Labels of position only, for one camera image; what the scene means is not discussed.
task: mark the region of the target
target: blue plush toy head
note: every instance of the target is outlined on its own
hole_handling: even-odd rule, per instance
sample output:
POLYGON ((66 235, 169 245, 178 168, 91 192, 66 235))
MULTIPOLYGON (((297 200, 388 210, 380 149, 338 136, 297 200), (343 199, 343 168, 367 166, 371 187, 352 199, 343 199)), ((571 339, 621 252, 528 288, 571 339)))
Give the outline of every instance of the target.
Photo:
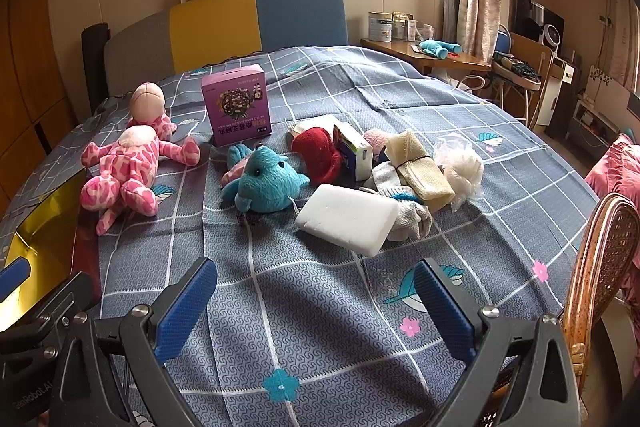
POLYGON ((240 212, 277 212, 287 208, 289 197, 297 198, 308 182, 309 178, 289 165, 286 156, 259 146, 246 163, 244 174, 222 190, 222 199, 234 200, 240 212))

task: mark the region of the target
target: blue gripper pad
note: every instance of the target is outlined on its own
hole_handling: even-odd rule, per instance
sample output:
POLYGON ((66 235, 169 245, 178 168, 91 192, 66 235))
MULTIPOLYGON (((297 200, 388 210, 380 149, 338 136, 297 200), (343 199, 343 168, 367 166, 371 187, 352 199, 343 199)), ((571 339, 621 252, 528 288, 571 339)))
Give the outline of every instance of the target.
POLYGON ((4 270, 0 271, 0 302, 4 302, 30 275, 31 265, 24 257, 18 257, 4 270))
POLYGON ((156 330, 156 359, 174 359, 182 350, 218 283, 216 264, 207 259, 167 310, 156 330))
POLYGON ((435 274, 435 269, 440 270, 425 261, 415 265, 415 290, 451 356, 469 364, 476 357, 474 327, 435 274))

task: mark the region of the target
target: red hat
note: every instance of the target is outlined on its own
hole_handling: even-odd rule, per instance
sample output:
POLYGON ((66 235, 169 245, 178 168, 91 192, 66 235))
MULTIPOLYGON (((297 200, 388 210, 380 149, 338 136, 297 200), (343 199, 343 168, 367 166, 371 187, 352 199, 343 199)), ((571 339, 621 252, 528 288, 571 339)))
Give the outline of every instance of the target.
POLYGON ((340 173, 342 156, 334 147, 326 129, 307 129, 293 139, 291 150, 302 156, 306 164, 306 175, 314 185, 335 182, 340 173))

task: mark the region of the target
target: pink box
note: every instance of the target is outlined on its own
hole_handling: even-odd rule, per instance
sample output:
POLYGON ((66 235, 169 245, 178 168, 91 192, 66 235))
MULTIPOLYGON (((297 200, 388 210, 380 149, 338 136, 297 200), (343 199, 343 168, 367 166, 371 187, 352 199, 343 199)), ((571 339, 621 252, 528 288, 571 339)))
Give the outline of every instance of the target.
POLYGON ((202 95, 216 146, 271 134, 267 86, 258 64, 208 74, 202 95))

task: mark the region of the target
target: bed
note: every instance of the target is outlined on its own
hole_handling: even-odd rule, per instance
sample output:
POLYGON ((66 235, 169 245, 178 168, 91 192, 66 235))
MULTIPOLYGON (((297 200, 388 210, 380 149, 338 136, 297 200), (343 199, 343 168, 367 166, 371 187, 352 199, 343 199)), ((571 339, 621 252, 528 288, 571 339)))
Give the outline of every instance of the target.
MULTIPOLYGON (((151 302, 196 257, 215 261, 218 287, 207 313, 167 364, 203 425, 388 426, 435 410, 463 365, 415 295, 412 267, 424 257, 505 314, 561 312, 596 197, 495 105, 401 60, 346 45, 257 52, 158 83, 178 125, 172 141, 190 134, 202 159, 193 168, 162 160, 158 215, 121 217, 100 238, 102 300, 93 311, 124 314, 151 302), (314 116, 333 114, 361 132, 412 129, 430 153, 438 136, 458 132, 484 160, 484 197, 456 213, 441 210, 426 239, 386 242, 372 259, 296 231, 292 208, 238 217, 221 204, 226 148, 211 144, 200 82, 249 64, 266 72, 273 133, 262 142, 296 169, 303 166, 289 152, 287 126, 314 116), (294 400, 277 400, 270 377, 280 369, 286 377, 278 382, 295 391, 294 400)), ((124 130, 127 104, 127 96, 107 99, 30 176, 0 223, 0 255, 42 195, 78 172, 85 145, 109 143, 124 130)), ((298 206, 311 194, 307 187, 298 206)), ((130 400, 143 410, 133 384, 130 400)))

